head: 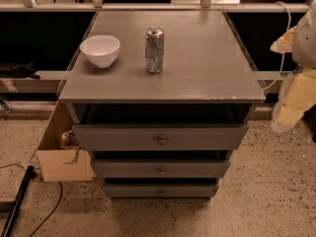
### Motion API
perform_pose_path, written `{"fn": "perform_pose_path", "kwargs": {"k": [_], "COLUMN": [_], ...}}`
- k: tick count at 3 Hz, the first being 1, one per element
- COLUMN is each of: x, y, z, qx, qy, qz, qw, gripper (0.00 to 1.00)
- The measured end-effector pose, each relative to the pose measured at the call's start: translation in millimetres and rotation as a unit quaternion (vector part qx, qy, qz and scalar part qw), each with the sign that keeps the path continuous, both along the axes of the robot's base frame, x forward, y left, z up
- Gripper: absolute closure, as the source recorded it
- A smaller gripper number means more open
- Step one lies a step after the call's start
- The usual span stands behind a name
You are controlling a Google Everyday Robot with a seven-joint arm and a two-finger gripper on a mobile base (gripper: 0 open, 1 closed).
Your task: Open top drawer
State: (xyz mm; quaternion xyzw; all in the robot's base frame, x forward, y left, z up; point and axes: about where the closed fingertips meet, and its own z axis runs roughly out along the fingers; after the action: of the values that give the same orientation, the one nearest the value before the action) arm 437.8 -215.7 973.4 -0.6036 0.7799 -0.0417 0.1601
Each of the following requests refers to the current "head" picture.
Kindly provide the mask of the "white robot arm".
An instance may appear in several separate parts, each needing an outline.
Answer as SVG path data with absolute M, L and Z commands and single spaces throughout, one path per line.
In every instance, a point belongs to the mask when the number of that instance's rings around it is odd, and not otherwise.
M 283 82 L 274 108 L 272 130 L 285 132 L 294 128 L 316 105 L 316 5 L 295 27 L 273 42 L 271 51 L 290 53 L 292 60 L 301 68 L 293 79 Z

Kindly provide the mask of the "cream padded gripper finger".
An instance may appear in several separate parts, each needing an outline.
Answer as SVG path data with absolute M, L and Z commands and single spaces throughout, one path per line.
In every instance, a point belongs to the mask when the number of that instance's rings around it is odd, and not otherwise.
M 286 79 L 280 88 L 273 111 L 271 129 L 286 132 L 316 105 L 316 70 L 303 70 Z
M 291 53 L 295 30 L 296 26 L 287 30 L 280 38 L 273 42 L 270 50 L 280 54 Z

